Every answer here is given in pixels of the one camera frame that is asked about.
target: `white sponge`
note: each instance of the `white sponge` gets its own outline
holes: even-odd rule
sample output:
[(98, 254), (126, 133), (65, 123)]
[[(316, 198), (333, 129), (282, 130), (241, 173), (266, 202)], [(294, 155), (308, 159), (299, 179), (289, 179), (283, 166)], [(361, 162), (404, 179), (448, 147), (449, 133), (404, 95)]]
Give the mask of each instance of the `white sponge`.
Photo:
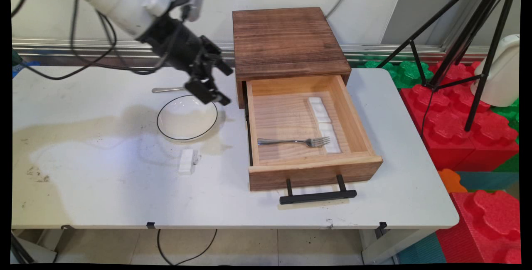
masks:
[(325, 105), (323, 105), (321, 98), (308, 98), (308, 103), (310, 103), (310, 106), (312, 107), (312, 111), (314, 111), (314, 116), (316, 117), (318, 123), (331, 122), (331, 119), (327, 114), (327, 110), (325, 109)]
[(179, 160), (178, 174), (191, 175), (194, 173), (194, 150), (185, 149), (181, 151), (181, 159)]
[(319, 124), (320, 132), (322, 137), (329, 137), (330, 143), (324, 145), (327, 153), (339, 153), (342, 152), (338, 140), (336, 139), (336, 134), (334, 133), (333, 125), (321, 123)]

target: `drawer handle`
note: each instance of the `drawer handle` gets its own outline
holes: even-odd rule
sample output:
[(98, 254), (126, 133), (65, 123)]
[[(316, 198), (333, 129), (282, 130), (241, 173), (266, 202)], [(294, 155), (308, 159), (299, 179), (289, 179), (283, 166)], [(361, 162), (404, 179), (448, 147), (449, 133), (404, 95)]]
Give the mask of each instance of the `drawer handle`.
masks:
[(357, 196), (356, 190), (346, 190), (344, 178), (342, 177), (341, 174), (336, 175), (336, 179), (338, 180), (340, 191), (323, 192), (321, 194), (301, 194), (301, 195), (296, 195), (296, 196), (292, 195), (292, 185), (290, 183), (290, 179), (287, 179), (286, 187), (288, 189), (288, 196), (281, 196), (279, 198), (279, 203), (280, 204), (298, 204), (301, 202), (354, 198), (355, 196)]

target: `white table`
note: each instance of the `white table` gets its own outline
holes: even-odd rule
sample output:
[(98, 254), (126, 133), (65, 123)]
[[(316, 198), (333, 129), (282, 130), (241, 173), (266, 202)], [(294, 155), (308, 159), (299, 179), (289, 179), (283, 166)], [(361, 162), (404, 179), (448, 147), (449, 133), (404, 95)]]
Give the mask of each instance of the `white table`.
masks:
[[(40, 67), (61, 75), (75, 67)], [(343, 228), (362, 231), (366, 263), (381, 260), (458, 214), (383, 69), (353, 69), (347, 88), (376, 154), (384, 163), (367, 182), (347, 183), (356, 198), (279, 205), (287, 191), (250, 192), (244, 110), (234, 75), (215, 73), (233, 102), (218, 105), (220, 122), (201, 139), (164, 137), (156, 116), (184, 92), (182, 71), (148, 76), (88, 68), (63, 81), (28, 69), (13, 79), (12, 228)], [(191, 176), (177, 174), (180, 151), (198, 150)], [(338, 191), (337, 185), (294, 194)], [(374, 229), (390, 229), (375, 240)]]

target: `fork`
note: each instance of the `fork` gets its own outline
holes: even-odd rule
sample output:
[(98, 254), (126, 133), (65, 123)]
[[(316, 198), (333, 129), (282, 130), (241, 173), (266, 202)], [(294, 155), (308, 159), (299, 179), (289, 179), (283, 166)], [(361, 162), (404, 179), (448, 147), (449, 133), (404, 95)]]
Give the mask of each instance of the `fork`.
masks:
[(259, 145), (273, 145), (275, 143), (282, 143), (282, 142), (300, 142), (300, 143), (305, 143), (308, 147), (321, 147), (329, 143), (330, 139), (328, 136), (320, 137), (320, 138), (309, 138), (306, 140), (275, 140), (275, 139), (264, 139), (264, 138), (257, 139), (257, 143)]

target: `wooden drawer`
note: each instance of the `wooden drawer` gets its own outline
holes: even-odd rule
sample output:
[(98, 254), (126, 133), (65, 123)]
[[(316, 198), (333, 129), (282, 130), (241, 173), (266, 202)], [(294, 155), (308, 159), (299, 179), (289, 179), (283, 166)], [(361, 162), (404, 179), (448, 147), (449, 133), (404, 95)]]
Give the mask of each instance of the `wooden drawer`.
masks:
[[(252, 166), (251, 191), (367, 181), (382, 164), (376, 156), (340, 75), (263, 79), (246, 82)], [(258, 138), (321, 137), (308, 98), (320, 97), (341, 153), (300, 143), (257, 145)]]

